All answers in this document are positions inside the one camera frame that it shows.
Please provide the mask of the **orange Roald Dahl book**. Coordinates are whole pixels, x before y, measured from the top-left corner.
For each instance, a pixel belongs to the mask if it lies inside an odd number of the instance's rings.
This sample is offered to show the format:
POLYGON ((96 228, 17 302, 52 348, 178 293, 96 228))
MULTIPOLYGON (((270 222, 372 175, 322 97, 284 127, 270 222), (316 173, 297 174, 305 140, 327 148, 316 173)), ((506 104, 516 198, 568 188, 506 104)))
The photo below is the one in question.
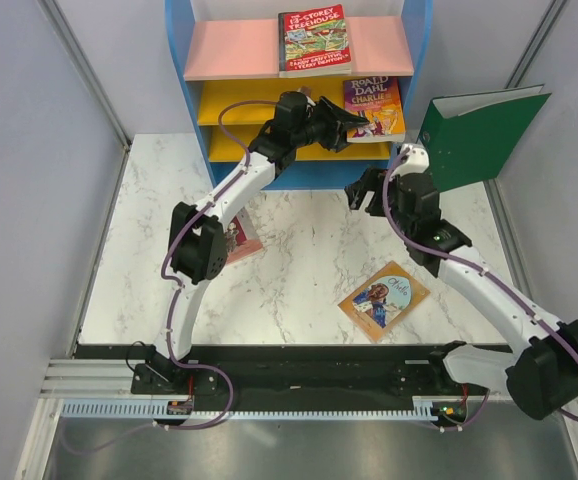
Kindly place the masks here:
POLYGON ((401 143, 406 126, 398 79, 371 76, 343 82, 344 108, 368 123, 347 133, 350 143, 401 143))

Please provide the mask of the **red treehouse book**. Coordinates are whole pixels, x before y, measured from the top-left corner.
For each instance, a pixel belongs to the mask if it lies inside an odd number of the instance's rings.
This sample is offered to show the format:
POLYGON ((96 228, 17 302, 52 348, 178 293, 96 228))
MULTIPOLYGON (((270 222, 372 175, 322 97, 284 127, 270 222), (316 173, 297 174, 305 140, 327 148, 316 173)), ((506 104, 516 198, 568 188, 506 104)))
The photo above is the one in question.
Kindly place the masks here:
POLYGON ((278 14, 279 71, 351 70, 341 4, 278 14))

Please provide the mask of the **tan Othello book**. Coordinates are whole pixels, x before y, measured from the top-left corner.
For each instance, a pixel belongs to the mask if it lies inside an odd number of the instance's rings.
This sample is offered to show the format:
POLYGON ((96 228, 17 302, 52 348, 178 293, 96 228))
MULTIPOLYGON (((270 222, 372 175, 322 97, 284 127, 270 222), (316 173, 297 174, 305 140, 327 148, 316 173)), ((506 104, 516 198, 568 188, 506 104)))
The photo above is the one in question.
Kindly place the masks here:
POLYGON ((429 295, 426 286, 391 261, 343 299, 340 310, 379 342, 429 295))

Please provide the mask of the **pink castle cover book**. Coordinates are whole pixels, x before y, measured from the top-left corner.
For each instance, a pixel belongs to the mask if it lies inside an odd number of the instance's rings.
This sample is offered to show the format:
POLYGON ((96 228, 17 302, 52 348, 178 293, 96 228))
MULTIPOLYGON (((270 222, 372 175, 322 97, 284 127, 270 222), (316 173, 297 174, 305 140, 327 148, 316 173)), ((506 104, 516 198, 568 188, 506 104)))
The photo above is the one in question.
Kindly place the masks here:
POLYGON ((228 252, 227 265, 243 260, 263 249, 263 244, 245 210, 241 210, 229 222, 225 230, 225 238, 228 252))

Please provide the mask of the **dark blue 1984 book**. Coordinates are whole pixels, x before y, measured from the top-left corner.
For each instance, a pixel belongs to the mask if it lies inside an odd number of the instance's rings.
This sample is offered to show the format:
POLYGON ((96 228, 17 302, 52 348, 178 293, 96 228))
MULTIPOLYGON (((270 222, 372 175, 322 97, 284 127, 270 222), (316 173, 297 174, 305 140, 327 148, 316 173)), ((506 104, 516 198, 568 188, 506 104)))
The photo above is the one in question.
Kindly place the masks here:
POLYGON ((352 74, 351 70, 300 70, 300 71, 279 71, 279 78, 322 78, 322 77, 347 77, 352 74))

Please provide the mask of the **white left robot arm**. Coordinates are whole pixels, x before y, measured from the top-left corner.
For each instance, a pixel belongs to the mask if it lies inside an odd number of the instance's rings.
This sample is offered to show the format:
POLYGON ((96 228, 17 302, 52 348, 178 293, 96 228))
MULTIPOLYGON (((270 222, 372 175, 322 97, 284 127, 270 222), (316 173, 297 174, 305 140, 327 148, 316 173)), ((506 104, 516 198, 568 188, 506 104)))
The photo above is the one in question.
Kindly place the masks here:
POLYGON ((272 118, 242 146, 243 158, 233 170, 201 200, 181 202, 172 211, 160 274, 173 282, 174 291, 152 353, 135 368, 134 394, 179 393, 201 370, 185 359, 203 297, 228 258, 229 223, 295 162, 299 149, 318 144, 339 153, 349 145, 348 131, 368 123, 326 97, 312 100, 303 91, 284 92, 272 106, 272 118))

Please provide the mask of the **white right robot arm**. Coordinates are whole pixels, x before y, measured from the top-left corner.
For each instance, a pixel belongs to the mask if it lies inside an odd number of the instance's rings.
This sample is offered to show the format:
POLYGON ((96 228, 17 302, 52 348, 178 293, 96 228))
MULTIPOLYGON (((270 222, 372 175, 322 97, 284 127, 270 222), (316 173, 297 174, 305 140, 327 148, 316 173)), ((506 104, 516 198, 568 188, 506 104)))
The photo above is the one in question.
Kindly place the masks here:
POLYGON ((505 339, 509 352, 467 343, 447 345, 427 368, 436 392, 461 383, 507 394, 535 420, 578 398, 578 320, 566 323, 507 284, 471 240, 443 219, 440 194, 427 173, 391 177, 370 167, 344 192, 352 210, 386 218, 410 257, 459 292, 505 339))

